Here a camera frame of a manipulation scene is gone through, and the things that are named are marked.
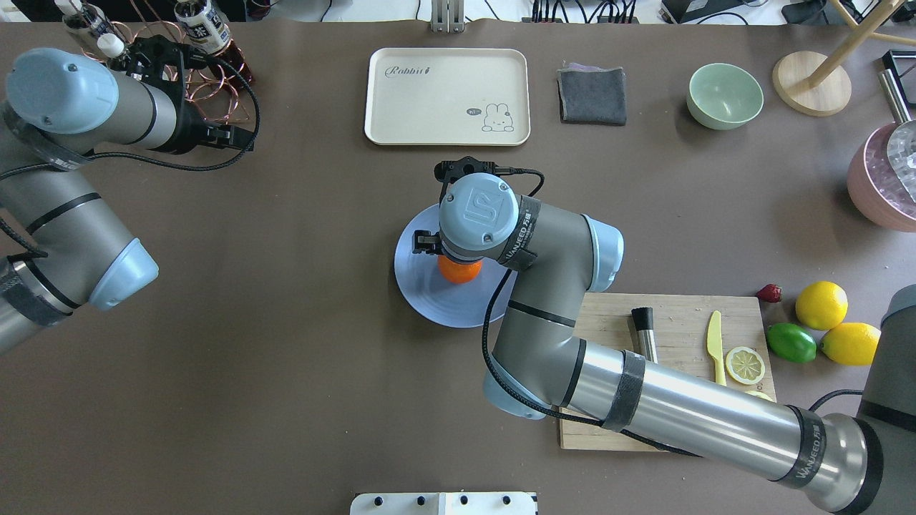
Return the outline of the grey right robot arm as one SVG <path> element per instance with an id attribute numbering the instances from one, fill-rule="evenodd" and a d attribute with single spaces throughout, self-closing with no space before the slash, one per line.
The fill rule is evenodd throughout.
<path id="1" fill-rule="evenodd" d="M 858 412 L 819 416 L 575 337 L 585 294 L 607 290 L 623 238 L 586 215 L 517 195 L 498 174 L 440 172 L 439 230 L 414 251 L 467 264 L 491 258 L 517 276 L 484 353 L 501 388 L 490 400 L 537 418 L 672 446 L 804 492 L 835 514 L 914 511 L 914 287 L 894 294 Z"/>

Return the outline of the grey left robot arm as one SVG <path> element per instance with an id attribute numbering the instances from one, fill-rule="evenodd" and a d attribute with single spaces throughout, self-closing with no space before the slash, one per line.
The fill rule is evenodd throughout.
<path id="1" fill-rule="evenodd" d="M 1 345 L 68 318 L 84 304 L 110 310 L 158 275 L 81 168 L 102 143 L 170 154 L 203 146 L 252 150 L 256 131 L 206 120 L 185 96 L 187 69 L 222 59 L 156 35 L 108 62 L 55 48 L 14 61 L 2 102 L 2 208 L 30 236 L 2 229 L 24 251 L 2 260 Z"/>

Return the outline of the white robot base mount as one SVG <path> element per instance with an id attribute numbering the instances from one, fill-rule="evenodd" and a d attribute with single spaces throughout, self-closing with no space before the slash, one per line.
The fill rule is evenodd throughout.
<path id="1" fill-rule="evenodd" d="M 364 493 L 350 514 L 537 514 L 537 494 L 524 491 Z"/>

